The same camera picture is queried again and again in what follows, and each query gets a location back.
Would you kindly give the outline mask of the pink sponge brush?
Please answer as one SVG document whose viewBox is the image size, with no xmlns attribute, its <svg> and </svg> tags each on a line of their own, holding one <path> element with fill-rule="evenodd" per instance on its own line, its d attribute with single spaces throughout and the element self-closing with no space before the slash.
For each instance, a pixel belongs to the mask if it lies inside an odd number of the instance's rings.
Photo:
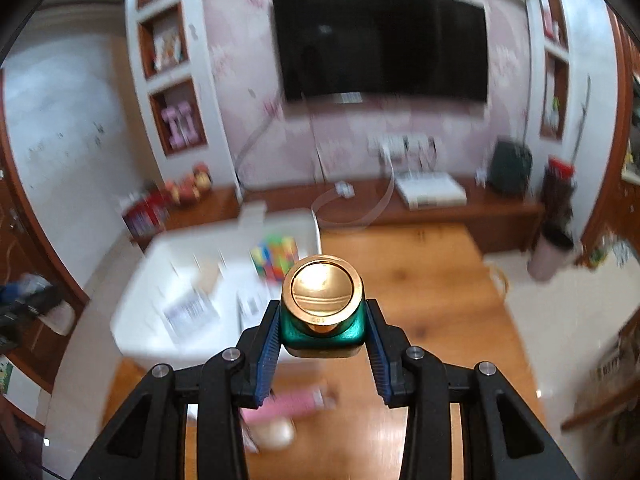
<svg viewBox="0 0 640 480">
<path fill-rule="evenodd" d="M 271 393 L 259 407 L 241 408 L 244 448 L 253 454 L 282 451 L 295 440 L 296 419 L 333 410 L 338 393 L 328 385 Z"/>
</svg>

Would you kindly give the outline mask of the red tissue box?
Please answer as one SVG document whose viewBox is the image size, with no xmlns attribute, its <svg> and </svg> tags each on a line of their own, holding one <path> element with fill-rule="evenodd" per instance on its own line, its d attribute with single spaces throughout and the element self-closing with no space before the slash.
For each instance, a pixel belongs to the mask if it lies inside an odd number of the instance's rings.
<svg viewBox="0 0 640 480">
<path fill-rule="evenodd" d="M 167 203 L 160 191 L 138 197 L 122 211 L 122 220 L 133 237 L 155 235 L 164 228 L 167 218 Z"/>
</svg>

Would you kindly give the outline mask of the dark green speaker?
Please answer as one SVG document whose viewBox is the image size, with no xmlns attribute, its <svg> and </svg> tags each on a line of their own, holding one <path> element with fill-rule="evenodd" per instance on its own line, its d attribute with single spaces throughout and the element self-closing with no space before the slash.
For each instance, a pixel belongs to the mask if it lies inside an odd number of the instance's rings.
<svg viewBox="0 0 640 480">
<path fill-rule="evenodd" d="M 532 166 L 532 152 L 524 143 L 499 139 L 491 156 L 487 183 L 500 194 L 523 197 Z"/>
</svg>

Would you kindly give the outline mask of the green gold perfume bottle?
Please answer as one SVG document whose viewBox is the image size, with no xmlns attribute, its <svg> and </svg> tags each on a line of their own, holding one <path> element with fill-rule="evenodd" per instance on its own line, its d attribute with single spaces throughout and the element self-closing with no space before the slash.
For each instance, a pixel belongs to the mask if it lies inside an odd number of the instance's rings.
<svg viewBox="0 0 640 480">
<path fill-rule="evenodd" d="M 282 284 L 280 338 L 296 358 L 343 359 L 366 334 L 362 278 L 346 260 L 313 255 L 296 262 Z"/>
</svg>

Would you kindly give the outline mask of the black wall television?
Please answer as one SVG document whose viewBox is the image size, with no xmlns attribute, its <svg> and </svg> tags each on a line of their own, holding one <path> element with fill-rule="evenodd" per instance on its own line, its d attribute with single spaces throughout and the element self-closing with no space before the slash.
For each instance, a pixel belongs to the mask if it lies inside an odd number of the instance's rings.
<svg viewBox="0 0 640 480">
<path fill-rule="evenodd" d="M 488 99 L 482 6 L 461 0 L 271 0 L 285 99 Z"/>
</svg>

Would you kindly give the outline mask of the red lidded dark jar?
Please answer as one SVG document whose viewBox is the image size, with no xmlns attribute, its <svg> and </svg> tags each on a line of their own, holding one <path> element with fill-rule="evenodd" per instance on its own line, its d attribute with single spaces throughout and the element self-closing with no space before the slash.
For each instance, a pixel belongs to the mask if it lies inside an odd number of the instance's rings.
<svg viewBox="0 0 640 480">
<path fill-rule="evenodd" d="M 548 157 L 540 190 L 540 201 L 544 205 L 544 222 L 563 230 L 568 228 L 573 218 L 574 174 L 573 165 L 555 156 Z"/>
</svg>

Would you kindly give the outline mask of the colourful rubiks cube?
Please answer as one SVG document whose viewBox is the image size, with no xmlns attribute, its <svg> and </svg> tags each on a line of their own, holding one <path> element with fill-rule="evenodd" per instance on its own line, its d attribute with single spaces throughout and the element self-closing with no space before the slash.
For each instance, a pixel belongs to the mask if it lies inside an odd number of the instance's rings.
<svg viewBox="0 0 640 480">
<path fill-rule="evenodd" d="M 298 260 L 297 244 L 292 236 L 270 236 L 250 250 L 250 258 L 261 278 L 282 282 Z"/>
</svg>

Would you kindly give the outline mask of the white wall power strip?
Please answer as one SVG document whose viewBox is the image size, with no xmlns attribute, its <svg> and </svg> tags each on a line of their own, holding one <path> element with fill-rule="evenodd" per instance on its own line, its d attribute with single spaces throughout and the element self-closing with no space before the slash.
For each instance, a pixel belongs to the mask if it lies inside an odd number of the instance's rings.
<svg viewBox="0 0 640 480">
<path fill-rule="evenodd" d="M 435 140 L 425 133 L 372 133 L 368 135 L 367 144 L 370 153 L 389 154 L 392 159 L 437 153 Z"/>
</svg>

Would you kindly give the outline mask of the fruit bowl with apples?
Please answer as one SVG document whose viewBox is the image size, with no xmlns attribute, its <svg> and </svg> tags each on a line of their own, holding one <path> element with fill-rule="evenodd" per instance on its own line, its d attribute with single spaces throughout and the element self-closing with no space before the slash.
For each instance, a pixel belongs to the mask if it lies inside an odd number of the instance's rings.
<svg viewBox="0 0 640 480">
<path fill-rule="evenodd" d="M 192 167 L 190 174 L 185 174 L 179 181 L 167 181 L 164 195 L 171 205 L 184 207 L 196 204 L 212 189 L 209 168 L 204 162 L 199 162 Z"/>
</svg>

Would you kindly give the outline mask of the white plastic storage bin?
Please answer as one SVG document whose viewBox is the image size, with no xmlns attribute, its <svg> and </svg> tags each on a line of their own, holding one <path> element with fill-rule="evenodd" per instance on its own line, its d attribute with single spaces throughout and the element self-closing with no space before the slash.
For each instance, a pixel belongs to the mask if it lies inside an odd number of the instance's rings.
<svg viewBox="0 0 640 480">
<path fill-rule="evenodd" d="M 111 333 L 123 356 L 148 370 L 203 364 L 262 320 L 281 285 L 259 276 L 250 252 L 289 237 L 306 257 L 321 250 L 309 209 L 244 211 L 239 219 L 171 231 L 152 241 L 134 270 Z"/>
</svg>

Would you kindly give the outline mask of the pink dumbbells pair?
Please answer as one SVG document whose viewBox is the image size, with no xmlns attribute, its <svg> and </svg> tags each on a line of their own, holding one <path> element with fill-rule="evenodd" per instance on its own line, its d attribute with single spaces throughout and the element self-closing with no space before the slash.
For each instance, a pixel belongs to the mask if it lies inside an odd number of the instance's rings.
<svg viewBox="0 0 640 480">
<path fill-rule="evenodd" d="M 200 137 L 195 128 L 192 107 L 188 101 L 163 108 L 160 116 L 169 127 L 168 145 L 173 151 L 198 144 Z"/>
</svg>

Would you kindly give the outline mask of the white set-top box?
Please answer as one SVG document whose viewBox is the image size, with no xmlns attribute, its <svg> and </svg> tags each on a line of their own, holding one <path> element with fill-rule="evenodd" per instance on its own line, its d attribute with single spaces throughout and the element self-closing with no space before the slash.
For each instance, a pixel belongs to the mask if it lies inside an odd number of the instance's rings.
<svg viewBox="0 0 640 480">
<path fill-rule="evenodd" d="M 464 206 L 468 201 L 464 187 L 444 172 L 402 174 L 395 186 L 409 209 Z"/>
</svg>

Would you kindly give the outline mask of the pink trash bin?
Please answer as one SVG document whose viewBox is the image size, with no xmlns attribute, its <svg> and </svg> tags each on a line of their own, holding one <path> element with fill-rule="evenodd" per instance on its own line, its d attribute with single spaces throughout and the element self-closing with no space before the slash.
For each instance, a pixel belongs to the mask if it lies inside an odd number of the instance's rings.
<svg viewBox="0 0 640 480">
<path fill-rule="evenodd" d="M 545 223 L 527 263 L 529 276 L 537 282 L 548 282 L 562 266 L 576 256 L 574 240 L 563 229 Z"/>
</svg>

